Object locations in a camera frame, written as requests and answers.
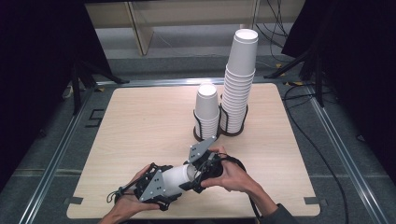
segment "human hand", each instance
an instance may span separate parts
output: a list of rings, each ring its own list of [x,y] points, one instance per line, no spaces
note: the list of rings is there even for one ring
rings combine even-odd
[[[222,158],[225,158],[227,152],[224,147],[212,148],[213,152],[218,152]],[[253,180],[241,167],[231,161],[222,161],[223,173],[216,178],[209,178],[201,182],[203,188],[213,186],[224,187],[228,191],[237,190],[248,193],[253,187],[257,187],[257,182]]]
[[[224,158],[227,152],[224,147],[213,148],[211,151],[218,152]],[[262,186],[250,177],[238,164],[231,161],[222,161],[223,173],[216,178],[209,178],[201,182],[203,188],[221,186],[228,191],[237,190],[245,192],[259,208],[263,216],[273,214],[277,206]]]
[[[134,182],[137,178],[142,176],[149,169],[149,165],[143,168],[141,171],[137,172],[134,178],[129,182]],[[130,189],[125,191],[113,206],[111,211],[104,216],[104,218],[99,222],[105,223],[120,223],[127,220],[128,218],[134,216],[135,214],[147,211],[147,210],[157,210],[160,206],[156,203],[141,203],[134,195],[134,192]]]

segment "person's arm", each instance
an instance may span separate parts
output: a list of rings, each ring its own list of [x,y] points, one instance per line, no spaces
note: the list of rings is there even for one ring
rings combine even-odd
[[[138,177],[143,175],[149,165],[139,171],[131,182],[135,181]],[[156,203],[141,203],[137,200],[134,192],[131,190],[127,190],[127,195],[122,195],[113,206],[110,212],[108,212],[102,220],[99,221],[100,224],[116,224],[121,223],[122,221],[128,220],[130,217],[135,214],[146,211],[146,210],[157,210],[160,209],[160,206]]]
[[[224,157],[227,152],[224,147],[211,149]],[[201,183],[204,188],[212,186],[224,187],[228,191],[245,192],[256,204],[262,214],[261,220],[266,223],[297,223],[292,215],[282,205],[278,207],[262,186],[250,177],[241,167],[231,161],[222,161],[223,173],[216,178],[209,178]]]

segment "black wall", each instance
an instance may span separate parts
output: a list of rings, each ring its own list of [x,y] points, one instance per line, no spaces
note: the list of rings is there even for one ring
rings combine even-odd
[[[84,5],[52,2],[0,2],[0,189],[62,101],[74,61],[111,73]]]
[[[297,57],[309,49],[330,2],[334,0],[305,1],[283,53]],[[342,104],[396,183],[396,1],[338,3],[319,41],[323,67]]]

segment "light wooden tabletop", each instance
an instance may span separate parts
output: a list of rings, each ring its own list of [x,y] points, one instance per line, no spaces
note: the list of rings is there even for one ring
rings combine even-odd
[[[99,218],[113,206],[106,196],[128,183],[145,165],[181,165],[189,155],[193,137],[193,109],[197,86],[117,89],[109,102],[92,145],[74,197],[70,218]],[[218,85],[219,95],[223,86]],[[225,146],[239,159],[276,203],[294,216],[316,216],[316,197],[274,84],[253,84],[245,130],[238,136],[221,135],[213,145]],[[184,192],[169,210],[147,211],[136,218],[254,217],[248,196],[220,187],[201,194]]]

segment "cable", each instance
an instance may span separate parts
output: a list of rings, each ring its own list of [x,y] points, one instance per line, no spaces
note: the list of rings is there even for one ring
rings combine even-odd
[[[286,108],[286,112],[288,113],[288,115],[290,116],[290,119],[292,120],[292,122],[295,124],[295,126],[297,127],[297,129],[303,134],[303,136],[306,138],[306,140],[308,140],[308,142],[312,145],[312,147],[314,147],[314,149],[316,150],[316,152],[319,154],[319,156],[322,158],[323,162],[326,164],[326,167],[328,168],[328,170],[330,171],[330,173],[332,174],[332,177],[334,178],[338,188],[340,189],[341,195],[343,197],[343,202],[344,202],[344,211],[345,211],[345,220],[346,220],[346,224],[349,223],[349,217],[348,217],[348,209],[347,209],[347,197],[345,195],[344,189],[340,183],[340,181],[338,180],[337,176],[335,175],[334,171],[332,170],[332,167],[329,165],[329,163],[327,162],[327,160],[324,158],[323,154],[320,152],[320,150],[318,149],[318,147],[315,145],[315,143],[311,140],[311,138],[309,138],[309,136],[302,130],[302,128],[297,124],[296,120],[294,119],[294,117],[292,116],[292,114],[290,113],[290,108],[288,107],[288,103],[287,103],[287,99],[288,99],[288,93],[292,90],[294,90],[295,88],[298,87],[304,87],[305,85],[301,85],[301,86],[294,86],[291,87],[290,89],[288,89],[285,92],[284,95],[284,99],[286,99],[285,102],[285,108]]]

